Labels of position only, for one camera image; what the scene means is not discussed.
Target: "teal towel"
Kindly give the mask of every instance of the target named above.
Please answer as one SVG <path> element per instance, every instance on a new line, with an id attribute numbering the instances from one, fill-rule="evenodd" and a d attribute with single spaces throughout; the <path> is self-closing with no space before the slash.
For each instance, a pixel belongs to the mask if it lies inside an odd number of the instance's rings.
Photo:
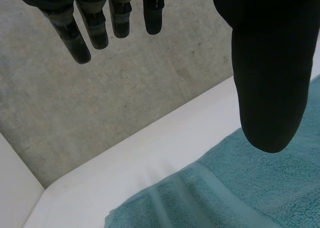
<path id="1" fill-rule="evenodd" d="M 105 228 L 193 227 L 320 228 L 320 78 L 282 152 L 254 148 L 239 129 L 105 219 Z"/>

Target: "gray concrete surface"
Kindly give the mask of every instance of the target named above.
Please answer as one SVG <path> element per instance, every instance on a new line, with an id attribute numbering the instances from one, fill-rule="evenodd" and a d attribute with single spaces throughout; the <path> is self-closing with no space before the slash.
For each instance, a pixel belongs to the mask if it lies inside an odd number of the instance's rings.
<path id="1" fill-rule="evenodd" d="M 212 0 L 165 1 L 150 36 L 133 0 L 125 39 L 106 5 L 100 51 L 76 9 L 92 55 L 79 65 L 37 8 L 0 0 L 0 132 L 44 187 L 231 76 L 231 29 Z"/>

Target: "blue bath towel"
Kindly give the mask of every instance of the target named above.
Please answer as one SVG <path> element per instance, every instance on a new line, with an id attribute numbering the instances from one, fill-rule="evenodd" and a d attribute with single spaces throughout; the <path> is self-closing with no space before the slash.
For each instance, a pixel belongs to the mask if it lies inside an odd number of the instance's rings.
<path id="1" fill-rule="evenodd" d="M 111 211 L 105 228 L 320 228 L 320 78 L 285 150 L 260 151 L 239 129 Z"/>

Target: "white surface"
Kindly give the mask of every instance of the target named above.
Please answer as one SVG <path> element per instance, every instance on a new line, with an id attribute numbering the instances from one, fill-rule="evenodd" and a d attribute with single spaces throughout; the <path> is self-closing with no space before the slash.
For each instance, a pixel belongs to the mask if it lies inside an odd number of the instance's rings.
<path id="1" fill-rule="evenodd" d="M 312 78 L 320 74 L 316 51 Z M 103 228 L 108 213 L 240 127 L 233 77 L 120 142 L 43 194 L 25 228 Z"/>
<path id="2" fill-rule="evenodd" d="M 43 187 L 0 134 L 0 227 L 22 228 Z"/>

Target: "concrete wall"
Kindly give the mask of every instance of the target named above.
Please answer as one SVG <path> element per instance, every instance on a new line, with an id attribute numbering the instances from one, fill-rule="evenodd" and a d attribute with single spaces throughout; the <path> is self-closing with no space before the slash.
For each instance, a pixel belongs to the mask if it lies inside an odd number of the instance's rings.
<path id="1" fill-rule="evenodd" d="M 50 22 L 21 0 L 0 0 L 0 132 L 42 185 L 53 181 L 232 75 L 231 28 L 213 0 L 165 0 L 150 36 L 142 0 L 131 32 L 74 62 Z"/>

